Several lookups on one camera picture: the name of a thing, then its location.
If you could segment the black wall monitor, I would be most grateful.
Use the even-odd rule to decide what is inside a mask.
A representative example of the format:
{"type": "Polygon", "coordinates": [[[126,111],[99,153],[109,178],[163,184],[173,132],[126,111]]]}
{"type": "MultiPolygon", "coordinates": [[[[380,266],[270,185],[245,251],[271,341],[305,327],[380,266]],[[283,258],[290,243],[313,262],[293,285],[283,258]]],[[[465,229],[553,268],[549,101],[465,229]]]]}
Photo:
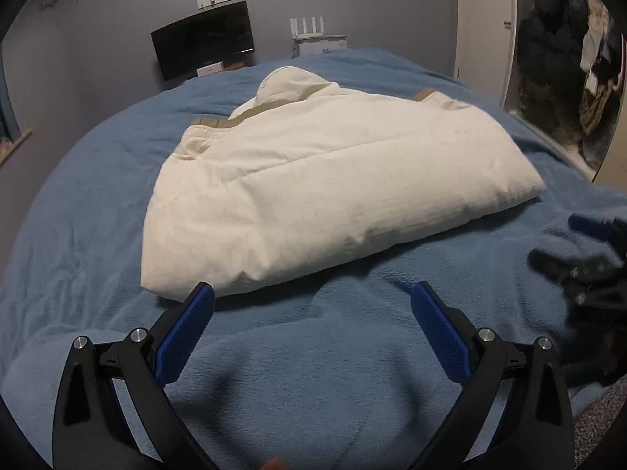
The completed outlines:
{"type": "Polygon", "coordinates": [[[153,31],[151,40],[165,81],[255,51],[245,0],[215,6],[172,22],[153,31]]]}

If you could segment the white box under monitor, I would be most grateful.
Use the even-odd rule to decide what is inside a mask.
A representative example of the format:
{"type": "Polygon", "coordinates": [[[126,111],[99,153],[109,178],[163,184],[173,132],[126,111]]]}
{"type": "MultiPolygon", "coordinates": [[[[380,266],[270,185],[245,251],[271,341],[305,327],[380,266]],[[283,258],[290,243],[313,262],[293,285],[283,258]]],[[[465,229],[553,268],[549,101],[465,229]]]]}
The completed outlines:
{"type": "Polygon", "coordinates": [[[204,78],[204,76],[216,74],[222,72],[224,70],[224,64],[222,61],[218,61],[218,63],[213,63],[210,65],[206,65],[197,69],[197,76],[199,78],[204,78]]]}

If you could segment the wooden wall shelf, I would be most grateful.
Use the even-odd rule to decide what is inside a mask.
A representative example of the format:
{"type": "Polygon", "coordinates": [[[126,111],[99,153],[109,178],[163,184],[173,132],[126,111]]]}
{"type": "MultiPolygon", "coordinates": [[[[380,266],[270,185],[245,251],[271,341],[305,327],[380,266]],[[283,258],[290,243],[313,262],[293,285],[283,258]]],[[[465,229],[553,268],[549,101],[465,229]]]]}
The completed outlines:
{"type": "Polygon", "coordinates": [[[11,157],[31,136],[32,130],[28,128],[28,130],[25,130],[15,139],[2,137],[0,143],[0,165],[4,165],[9,160],[9,157],[11,157]]]}

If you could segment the white wardrobe door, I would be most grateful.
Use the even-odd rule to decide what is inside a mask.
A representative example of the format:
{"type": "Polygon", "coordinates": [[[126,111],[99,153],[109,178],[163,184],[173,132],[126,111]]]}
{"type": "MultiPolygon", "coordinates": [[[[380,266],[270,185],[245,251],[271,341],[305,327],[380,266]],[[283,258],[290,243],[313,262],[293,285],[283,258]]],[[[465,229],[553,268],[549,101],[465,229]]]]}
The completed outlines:
{"type": "Polygon", "coordinates": [[[518,0],[457,0],[454,76],[504,106],[515,59],[518,0]]]}

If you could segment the cream hooded puffer jacket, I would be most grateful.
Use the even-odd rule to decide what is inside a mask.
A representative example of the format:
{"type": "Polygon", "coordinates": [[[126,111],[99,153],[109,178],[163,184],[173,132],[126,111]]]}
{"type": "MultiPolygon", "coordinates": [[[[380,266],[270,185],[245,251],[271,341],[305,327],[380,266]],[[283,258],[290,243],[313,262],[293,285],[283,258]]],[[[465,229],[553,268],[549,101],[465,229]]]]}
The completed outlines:
{"type": "Polygon", "coordinates": [[[543,179],[503,126],[425,88],[368,94],[297,67],[227,119],[202,118],[161,166],[140,283],[252,292],[523,204],[543,179]]]}

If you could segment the white wifi router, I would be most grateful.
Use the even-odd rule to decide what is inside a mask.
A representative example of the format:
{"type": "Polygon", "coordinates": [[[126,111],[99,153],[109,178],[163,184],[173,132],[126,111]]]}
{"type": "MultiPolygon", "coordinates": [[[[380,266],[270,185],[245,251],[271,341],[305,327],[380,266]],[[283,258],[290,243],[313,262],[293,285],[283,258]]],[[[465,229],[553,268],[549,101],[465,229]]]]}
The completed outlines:
{"type": "Polygon", "coordinates": [[[324,17],[291,18],[289,20],[291,36],[295,40],[321,37],[325,34],[324,17]]]}

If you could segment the white cabinet under router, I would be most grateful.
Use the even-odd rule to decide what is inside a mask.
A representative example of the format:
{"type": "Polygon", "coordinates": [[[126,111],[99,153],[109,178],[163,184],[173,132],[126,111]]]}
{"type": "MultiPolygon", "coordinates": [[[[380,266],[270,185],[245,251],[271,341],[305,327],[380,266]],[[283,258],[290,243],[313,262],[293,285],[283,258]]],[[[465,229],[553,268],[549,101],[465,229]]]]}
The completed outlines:
{"type": "Polygon", "coordinates": [[[293,57],[319,55],[348,49],[345,35],[299,36],[293,39],[293,57]]]}

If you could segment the grey knitted sleeve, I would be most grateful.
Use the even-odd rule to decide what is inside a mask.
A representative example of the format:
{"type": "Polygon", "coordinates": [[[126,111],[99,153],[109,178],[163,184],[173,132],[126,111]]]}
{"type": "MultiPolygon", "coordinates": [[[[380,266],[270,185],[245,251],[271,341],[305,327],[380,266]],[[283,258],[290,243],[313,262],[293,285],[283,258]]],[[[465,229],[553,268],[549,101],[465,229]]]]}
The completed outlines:
{"type": "Polygon", "coordinates": [[[605,387],[588,406],[575,417],[575,468],[579,469],[602,439],[626,401],[626,378],[605,387]]]}

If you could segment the hanging clothes in wardrobe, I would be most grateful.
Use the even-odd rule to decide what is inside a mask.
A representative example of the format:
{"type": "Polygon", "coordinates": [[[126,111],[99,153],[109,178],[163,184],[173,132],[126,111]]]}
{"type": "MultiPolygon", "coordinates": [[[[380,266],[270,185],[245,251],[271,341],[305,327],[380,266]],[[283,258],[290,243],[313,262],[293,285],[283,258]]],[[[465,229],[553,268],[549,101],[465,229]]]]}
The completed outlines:
{"type": "Polygon", "coordinates": [[[603,0],[518,0],[516,112],[600,170],[622,104],[626,38],[603,0]]]}

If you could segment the teal curtain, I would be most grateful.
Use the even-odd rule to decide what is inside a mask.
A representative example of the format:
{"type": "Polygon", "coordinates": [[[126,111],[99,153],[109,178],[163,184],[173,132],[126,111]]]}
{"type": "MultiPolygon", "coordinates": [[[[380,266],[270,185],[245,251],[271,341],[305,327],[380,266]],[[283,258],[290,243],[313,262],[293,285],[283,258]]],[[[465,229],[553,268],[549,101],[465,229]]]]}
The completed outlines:
{"type": "Polygon", "coordinates": [[[1,137],[11,142],[17,141],[21,136],[21,131],[13,111],[11,99],[9,98],[9,88],[7,88],[6,84],[2,54],[0,54],[0,118],[1,137]]]}

